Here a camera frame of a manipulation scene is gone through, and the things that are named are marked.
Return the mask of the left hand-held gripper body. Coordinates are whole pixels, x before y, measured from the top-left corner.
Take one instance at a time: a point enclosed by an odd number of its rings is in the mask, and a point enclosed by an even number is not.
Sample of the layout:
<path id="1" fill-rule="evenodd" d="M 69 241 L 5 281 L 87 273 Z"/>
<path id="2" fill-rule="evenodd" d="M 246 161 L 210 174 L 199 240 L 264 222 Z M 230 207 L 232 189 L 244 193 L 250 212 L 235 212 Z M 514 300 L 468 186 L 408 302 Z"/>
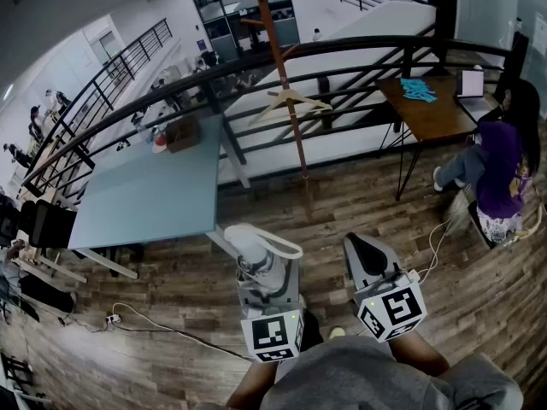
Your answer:
<path id="1" fill-rule="evenodd" d="M 284 361 L 300 355 L 304 305 L 300 300 L 298 260 L 282 260 L 285 276 L 273 293 L 238 287 L 241 325 L 250 356 L 258 362 Z"/>

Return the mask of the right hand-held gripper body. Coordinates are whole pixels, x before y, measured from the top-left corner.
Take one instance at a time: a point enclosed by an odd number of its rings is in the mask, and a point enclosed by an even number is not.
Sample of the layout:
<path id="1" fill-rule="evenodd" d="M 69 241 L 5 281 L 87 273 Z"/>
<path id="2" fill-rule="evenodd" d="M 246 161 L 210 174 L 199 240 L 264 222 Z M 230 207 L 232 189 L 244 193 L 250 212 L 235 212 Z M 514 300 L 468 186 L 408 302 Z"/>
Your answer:
<path id="1" fill-rule="evenodd" d="M 425 317 L 420 275 L 398 271 L 355 293 L 356 317 L 378 343 L 412 331 Z"/>

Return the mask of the wooden coat stand pole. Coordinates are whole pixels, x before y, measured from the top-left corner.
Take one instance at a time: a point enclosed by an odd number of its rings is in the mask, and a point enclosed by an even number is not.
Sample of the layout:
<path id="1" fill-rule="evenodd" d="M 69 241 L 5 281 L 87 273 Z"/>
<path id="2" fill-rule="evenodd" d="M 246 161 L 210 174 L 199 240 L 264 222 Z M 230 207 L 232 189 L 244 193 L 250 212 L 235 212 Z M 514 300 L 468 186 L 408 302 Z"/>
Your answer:
<path id="1" fill-rule="evenodd" d="M 294 44 L 291 47 L 281 49 L 277 32 L 274 26 L 274 20 L 269 8 L 268 0 L 257 0 L 258 7 L 262 16 L 262 24 L 266 27 L 266 31 L 269 37 L 270 49 L 274 58 L 274 63 L 279 74 L 279 82 L 282 90 L 291 89 L 288 81 L 288 76 L 285 70 L 285 59 L 293 52 L 297 45 Z M 295 143 L 297 146 L 297 153 L 300 161 L 300 173 L 303 185 L 301 186 L 303 191 L 303 207 L 305 210 L 306 218 L 311 223 L 313 218 L 313 199 L 311 192 L 311 183 L 315 180 L 309 177 L 309 170 L 303 149 L 302 133 L 300 131 L 300 125 L 298 122 L 297 112 L 295 109 L 295 103 L 288 101 L 287 111 L 291 121 L 291 129 L 293 131 Z"/>

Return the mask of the person's left forearm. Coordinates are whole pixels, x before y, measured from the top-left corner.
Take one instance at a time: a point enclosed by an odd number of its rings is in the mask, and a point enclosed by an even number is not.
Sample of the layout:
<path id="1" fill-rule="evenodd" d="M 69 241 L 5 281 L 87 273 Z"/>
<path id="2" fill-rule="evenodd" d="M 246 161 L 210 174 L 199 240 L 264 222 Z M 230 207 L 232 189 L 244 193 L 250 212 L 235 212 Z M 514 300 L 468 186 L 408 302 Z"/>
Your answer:
<path id="1" fill-rule="evenodd" d="M 226 407 L 235 410 L 259 410 L 262 400 L 273 387 L 279 362 L 253 362 L 239 386 L 226 402 Z"/>

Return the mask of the person's right forearm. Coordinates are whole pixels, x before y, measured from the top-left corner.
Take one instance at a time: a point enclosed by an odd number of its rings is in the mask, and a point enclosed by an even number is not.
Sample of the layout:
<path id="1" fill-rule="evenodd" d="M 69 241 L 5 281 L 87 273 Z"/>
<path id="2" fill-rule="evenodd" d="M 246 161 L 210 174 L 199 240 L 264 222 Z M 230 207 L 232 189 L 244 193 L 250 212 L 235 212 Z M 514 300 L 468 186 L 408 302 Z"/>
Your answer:
<path id="1" fill-rule="evenodd" d="M 417 331 L 394 337 L 388 343 L 397 362 L 412 366 L 429 376 L 438 377 L 450 369 L 449 362 Z"/>

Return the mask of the person's black trouser leg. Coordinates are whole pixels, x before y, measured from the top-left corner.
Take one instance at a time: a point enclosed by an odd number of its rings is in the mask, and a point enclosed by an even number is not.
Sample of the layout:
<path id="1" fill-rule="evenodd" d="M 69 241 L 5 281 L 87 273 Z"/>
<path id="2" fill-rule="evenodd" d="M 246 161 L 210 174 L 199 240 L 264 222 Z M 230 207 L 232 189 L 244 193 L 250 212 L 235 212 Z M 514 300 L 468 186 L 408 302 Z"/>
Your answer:
<path id="1" fill-rule="evenodd" d="M 320 333 L 318 319 L 309 310 L 304 311 L 303 319 L 304 327 L 300 348 L 301 352 L 307 351 L 324 342 Z"/>

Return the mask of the person's grey sweatshirt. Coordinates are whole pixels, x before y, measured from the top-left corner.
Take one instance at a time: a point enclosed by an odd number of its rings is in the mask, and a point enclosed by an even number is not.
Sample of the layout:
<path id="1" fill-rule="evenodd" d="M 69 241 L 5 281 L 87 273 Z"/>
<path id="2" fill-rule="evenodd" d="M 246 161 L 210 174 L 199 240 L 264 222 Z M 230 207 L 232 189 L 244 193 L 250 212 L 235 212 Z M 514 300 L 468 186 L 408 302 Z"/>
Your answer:
<path id="1" fill-rule="evenodd" d="M 434 377 L 371 337 L 336 337 L 281 370 L 260 410 L 521 410 L 518 384 L 483 354 Z"/>

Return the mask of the brown wooden table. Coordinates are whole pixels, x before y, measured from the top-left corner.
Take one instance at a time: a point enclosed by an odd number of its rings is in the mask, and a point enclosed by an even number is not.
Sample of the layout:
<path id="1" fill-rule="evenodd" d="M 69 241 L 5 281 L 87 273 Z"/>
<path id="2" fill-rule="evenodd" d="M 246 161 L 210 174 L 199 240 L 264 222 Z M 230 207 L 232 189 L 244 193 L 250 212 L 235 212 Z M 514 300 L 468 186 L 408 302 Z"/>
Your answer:
<path id="1" fill-rule="evenodd" d="M 407 171 L 399 165 L 396 199 L 399 200 L 409 181 L 421 151 L 431 144 L 448 142 L 476 130 L 476 122 L 455 98 L 456 77 L 427 76 L 421 79 L 382 79 L 376 83 L 396 117 L 389 125 L 386 136 L 395 133 L 391 143 L 383 141 L 379 152 L 397 148 L 399 154 L 411 148 L 413 158 Z M 430 102 L 410 98 L 410 86 L 425 86 L 430 91 Z"/>

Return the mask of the pile of blue clips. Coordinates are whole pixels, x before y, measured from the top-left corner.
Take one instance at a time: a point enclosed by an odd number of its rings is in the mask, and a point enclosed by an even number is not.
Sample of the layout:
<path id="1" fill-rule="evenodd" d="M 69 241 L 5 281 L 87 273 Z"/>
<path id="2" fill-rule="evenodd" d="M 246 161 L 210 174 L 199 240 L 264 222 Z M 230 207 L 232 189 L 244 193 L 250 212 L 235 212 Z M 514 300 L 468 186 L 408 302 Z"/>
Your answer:
<path id="1" fill-rule="evenodd" d="M 436 92 L 422 79 L 400 79 L 403 97 L 408 100 L 433 103 L 438 100 Z"/>

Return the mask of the light blue table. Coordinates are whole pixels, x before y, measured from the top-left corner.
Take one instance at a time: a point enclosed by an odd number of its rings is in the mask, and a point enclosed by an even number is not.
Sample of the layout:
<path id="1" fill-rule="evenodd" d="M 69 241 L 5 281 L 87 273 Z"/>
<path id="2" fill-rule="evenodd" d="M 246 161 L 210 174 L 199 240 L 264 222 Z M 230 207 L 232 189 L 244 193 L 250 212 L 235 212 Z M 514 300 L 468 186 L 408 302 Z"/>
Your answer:
<path id="1" fill-rule="evenodd" d="M 154 153 L 141 142 L 100 160 L 78 206 L 68 247 L 93 249 L 207 235 L 232 258 L 237 250 L 216 221 L 219 156 L 238 158 L 214 115 L 200 121 L 198 145 Z"/>

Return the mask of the grey laptop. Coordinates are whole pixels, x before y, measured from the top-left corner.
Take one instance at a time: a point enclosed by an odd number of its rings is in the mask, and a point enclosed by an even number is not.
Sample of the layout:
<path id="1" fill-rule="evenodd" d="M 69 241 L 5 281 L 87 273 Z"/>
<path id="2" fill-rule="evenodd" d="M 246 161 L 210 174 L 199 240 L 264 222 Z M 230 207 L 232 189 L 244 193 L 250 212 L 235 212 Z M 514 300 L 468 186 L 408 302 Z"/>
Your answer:
<path id="1" fill-rule="evenodd" d="M 475 123 L 498 106 L 485 90 L 485 71 L 479 65 L 457 71 L 455 100 Z"/>

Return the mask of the brown wooden organizer box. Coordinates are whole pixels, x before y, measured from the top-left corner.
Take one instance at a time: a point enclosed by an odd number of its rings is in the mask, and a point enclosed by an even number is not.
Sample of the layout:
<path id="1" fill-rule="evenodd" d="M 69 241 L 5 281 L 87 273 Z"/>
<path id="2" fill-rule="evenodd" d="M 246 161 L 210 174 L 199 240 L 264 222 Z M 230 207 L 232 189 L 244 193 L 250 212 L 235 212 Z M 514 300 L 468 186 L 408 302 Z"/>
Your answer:
<path id="1" fill-rule="evenodd" d="M 169 123 L 165 131 L 167 149 L 177 153 L 198 145 L 201 141 L 199 120 L 189 115 Z"/>

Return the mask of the black metal railing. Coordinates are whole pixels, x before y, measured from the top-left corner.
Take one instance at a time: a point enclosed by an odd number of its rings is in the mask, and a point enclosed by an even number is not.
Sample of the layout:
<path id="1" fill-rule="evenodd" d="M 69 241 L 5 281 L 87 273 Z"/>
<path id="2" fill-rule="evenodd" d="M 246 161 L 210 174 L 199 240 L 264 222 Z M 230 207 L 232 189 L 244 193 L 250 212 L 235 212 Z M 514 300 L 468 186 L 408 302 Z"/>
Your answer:
<path id="1" fill-rule="evenodd" d="M 498 56 L 503 59 L 503 65 L 493 65 L 491 66 L 491 70 L 500 72 L 503 80 L 516 78 L 520 76 L 524 66 L 528 43 L 528 37 L 521 35 L 511 50 L 502 50 L 483 44 L 472 44 L 453 39 L 435 38 L 424 34 L 422 36 L 363 36 L 341 38 L 318 43 L 297 44 L 297 48 L 286 57 L 286 60 L 317 56 L 321 62 L 325 62 L 327 56 L 332 55 L 339 57 L 341 53 L 347 51 L 378 49 L 388 49 L 389 51 L 386 56 L 379 58 L 372 64 L 360 65 L 357 62 L 352 61 L 348 65 L 337 64 L 334 68 L 329 70 L 309 70 L 302 75 L 287 76 L 291 88 L 296 82 L 305 82 L 326 78 L 328 76 L 345 74 L 351 76 L 349 81 L 343 83 L 341 88 L 334 91 L 318 93 L 312 96 L 305 96 L 300 91 L 297 91 L 304 97 L 309 97 L 332 106 L 332 111 L 315 111 L 315 107 L 311 106 L 312 109 L 305 113 L 302 119 L 298 118 L 299 125 L 303 121 L 318 120 L 323 122 L 328 119 L 336 120 L 343 114 L 365 110 L 365 106 L 363 106 L 361 102 L 377 90 L 374 86 L 374 82 L 378 81 L 380 77 L 386 75 L 389 71 L 394 72 L 396 75 L 402 75 L 403 77 L 409 76 L 411 69 L 425 66 L 426 63 L 422 59 L 430 53 L 434 53 L 438 56 L 438 61 L 433 64 L 434 67 L 438 68 L 450 67 L 451 64 L 446 60 L 446 55 L 451 50 L 464 50 Z M 224 117 L 224 128 L 226 129 L 230 127 L 229 124 L 232 121 L 256 116 L 265 108 L 247 108 L 236 114 L 229 114 L 222 111 L 222 105 L 235 98 L 235 95 L 226 94 L 217 96 L 213 92 L 211 84 L 215 80 L 236 73 L 237 71 L 254 69 L 263 64 L 271 64 L 273 62 L 274 58 L 272 52 L 268 52 L 260 54 L 259 56 L 244 58 L 241 62 L 222 64 L 216 68 L 206 70 L 154 90 L 151 93 L 130 102 L 126 106 L 115 110 L 98 124 L 92 126 L 80 135 L 73 137 L 57 152 L 52 153 L 42 161 L 33 172 L 28 170 L 21 186 L 36 197 L 42 196 L 45 188 L 50 183 L 56 183 L 57 187 L 65 189 L 80 179 L 80 177 L 75 174 L 76 167 L 80 164 L 86 164 L 90 169 L 93 169 L 95 167 L 92 160 L 93 156 L 117 145 L 120 142 L 120 139 L 115 138 L 111 142 L 100 146 L 92 152 L 85 152 L 85 143 L 89 142 L 97 134 L 109 129 L 111 126 L 126 118 L 132 117 L 137 112 L 146 108 L 151 108 L 157 103 L 167 99 L 175 99 L 179 94 L 188 91 L 191 88 L 198 88 L 201 90 L 204 95 L 203 102 L 155 119 L 151 122 L 151 125 L 159 126 L 171 119 L 186 116 L 206 108 Z M 281 87 L 279 80 L 267 82 L 263 85 L 253 85 L 250 88 L 243 89 L 242 92 L 245 95 L 250 95 L 277 87 Z M 291 129 L 290 118 L 278 122 L 277 125 L 279 127 L 288 126 Z M 260 143 L 244 149 L 238 142 L 238 134 L 229 132 L 228 139 L 240 162 L 245 162 L 245 156 L 250 152 L 269 149 L 282 144 L 295 143 L 294 135 L 292 135 L 291 138 L 278 138 L 269 143 Z"/>

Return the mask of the black office chair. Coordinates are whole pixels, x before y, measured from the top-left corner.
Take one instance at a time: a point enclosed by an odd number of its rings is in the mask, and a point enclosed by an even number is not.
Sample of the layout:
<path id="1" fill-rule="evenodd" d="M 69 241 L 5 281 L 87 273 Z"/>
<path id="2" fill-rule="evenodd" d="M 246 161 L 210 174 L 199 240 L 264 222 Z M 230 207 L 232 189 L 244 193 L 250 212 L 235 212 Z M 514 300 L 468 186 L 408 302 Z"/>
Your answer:
<path id="1" fill-rule="evenodd" d="M 18 229 L 34 248 L 66 249 L 77 213 L 45 200 L 27 201 L 21 206 Z"/>

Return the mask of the black balcony railing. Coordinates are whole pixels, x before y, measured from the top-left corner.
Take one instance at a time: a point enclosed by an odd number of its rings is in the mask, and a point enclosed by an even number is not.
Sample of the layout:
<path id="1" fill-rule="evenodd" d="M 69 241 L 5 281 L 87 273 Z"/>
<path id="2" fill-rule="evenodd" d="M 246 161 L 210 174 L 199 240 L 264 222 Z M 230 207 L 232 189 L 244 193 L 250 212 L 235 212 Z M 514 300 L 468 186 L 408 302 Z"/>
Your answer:
<path id="1" fill-rule="evenodd" d="M 38 167 L 42 162 L 40 157 L 47 149 L 66 143 L 78 131 L 88 129 L 113 111 L 124 90 L 172 36 L 167 20 L 163 18 L 107 61 L 82 90 L 71 97 L 64 112 L 56 115 L 52 131 L 36 151 L 29 171 Z"/>

